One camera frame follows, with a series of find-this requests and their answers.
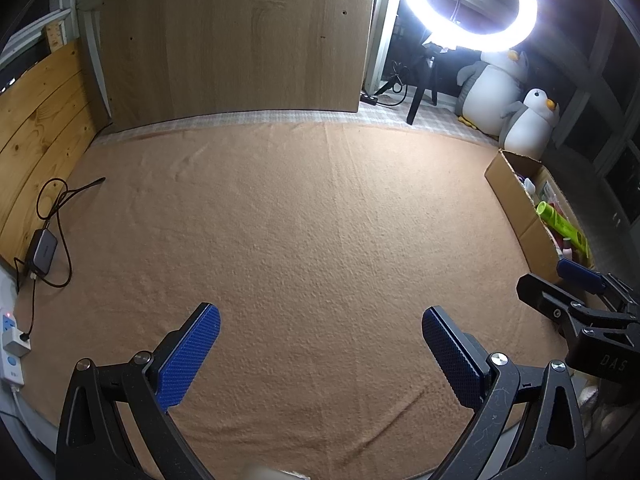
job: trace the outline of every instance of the ring light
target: ring light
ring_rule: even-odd
[[[518,15],[509,27],[494,34],[474,34],[439,15],[427,0],[406,1],[422,24],[432,32],[428,41],[449,48],[464,46],[484,52],[501,52],[521,43],[533,30],[538,16],[537,0],[519,0]]]

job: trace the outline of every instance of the metal screw head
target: metal screw head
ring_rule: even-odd
[[[89,359],[80,359],[76,363],[76,370],[78,370],[79,372],[82,372],[86,370],[89,366],[91,366],[91,361],[89,361]]]
[[[495,354],[491,354],[491,362],[496,366],[504,366],[509,362],[509,358],[505,354],[496,352]]]
[[[551,361],[551,367],[556,372],[564,372],[564,370],[566,369],[566,366],[562,361]]]
[[[149,361],[151,361],[151,354],[146,350],[142,352],[138,352],[133,356],[133,362],[135,362],[135,364],[137,365],[145,365]]]

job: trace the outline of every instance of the wooden wall panel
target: wooden wall panel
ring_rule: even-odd
[[[62,46],[0,95],[0,257],[24,258],[42,185],[66,178],[108,117],[95,83],[81,69],[80,44]],[[51,185],[40,210],[60,191]]]
[[[81,74],[50,95],[18,128],[0,152],[0,226],[6,222],[22,186],[62,129],[87,105]]]
[[[80,72],[77,42],[71,42],[27,70],[0,96],[0,150],[21,124],[57,88]]]
[[[117,129],[260,109],[356,111],[372,0],[104,0]]]

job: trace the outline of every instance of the penguin plush toy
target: penguin plush toy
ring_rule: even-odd
[[[500,132],[500,147],[508,152],[540,160],[551,132],[560,120],[560,107],[539,88],[534,88],[524,102],[512,103],[502,116],[509,118]]]
[[[483,52],[480,61],[458,72],[462,86],[456,103],[461,123],[498,137],[504,119],[500,116],[511,103],[522,99],[529,75],[529,60],[524,52]]]

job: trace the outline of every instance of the power strip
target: power strip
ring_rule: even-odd
[[[3,333],[10,331],[15,326],[15,319],[11,314],[7,312],[2,315]],[[24,386],[20,358],[5,350],[2,345],[0,345],[0,379],[17,386]]]

